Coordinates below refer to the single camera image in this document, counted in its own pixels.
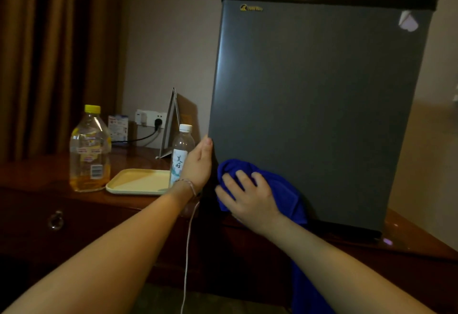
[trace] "barcode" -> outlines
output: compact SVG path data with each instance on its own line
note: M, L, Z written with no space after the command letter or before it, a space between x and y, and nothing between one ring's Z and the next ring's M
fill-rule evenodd
M103 165L92 165L91 166L91 179L101 179L104 176Z

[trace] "hand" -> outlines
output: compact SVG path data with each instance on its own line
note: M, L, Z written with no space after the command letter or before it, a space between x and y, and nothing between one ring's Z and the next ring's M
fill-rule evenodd
M216 194L236 219L254 232L266 236L275 221L282 216L269 184L259 173L251 175L256 186L243 171L237 171L235 175L245 191L226 173L223 181L235 200L220 185L215 189Z
M202 190L210 177L212 149L211 138L205 136L196 148L186 156L180 178L190 180L194 184L196 193Z

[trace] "wooden desk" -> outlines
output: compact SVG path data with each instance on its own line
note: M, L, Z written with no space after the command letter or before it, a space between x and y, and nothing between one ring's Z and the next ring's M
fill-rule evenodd
M125 168L168 169L169 160L156 160L155 155L148 148L114 148L111 174ZM73 192L67 154L0 166L0 254L18 265L7 267L14 270L8 281L19 283L24 291L155 198L113 195L106 190ZM288 257L213 205L204 197L205 209L193 222L189 290L289 306ZM63 212L64 227L52 231L48 219L57 210ZM177 220L149 282L183 286L187 224L186 219ZM433 310L458 313L458 253L394 211L387 212L380 240L361 241L320 230L317 234Z

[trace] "white cable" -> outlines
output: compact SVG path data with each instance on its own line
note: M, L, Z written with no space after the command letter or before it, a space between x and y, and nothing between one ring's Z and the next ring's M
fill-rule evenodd
M194 207L194 210L192 211L192 215L191 215L191 220L189 220L188 240L186 241L185 288L183 290L183 303L181 304L180 314L183 314L183 308L185 307L185 301L186 301L186 278L188 277L189 238L191 237L192 218L194 217L194 213L196 213L196 209L198 208L199 203L200 202L198 202L196 206Z

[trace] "drawer handle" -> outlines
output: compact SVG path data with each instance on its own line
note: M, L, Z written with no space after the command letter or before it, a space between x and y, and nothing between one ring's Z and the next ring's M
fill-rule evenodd
M64 226L64 213L61 210L56 210L48 219L48 227L50 230L60 230Z

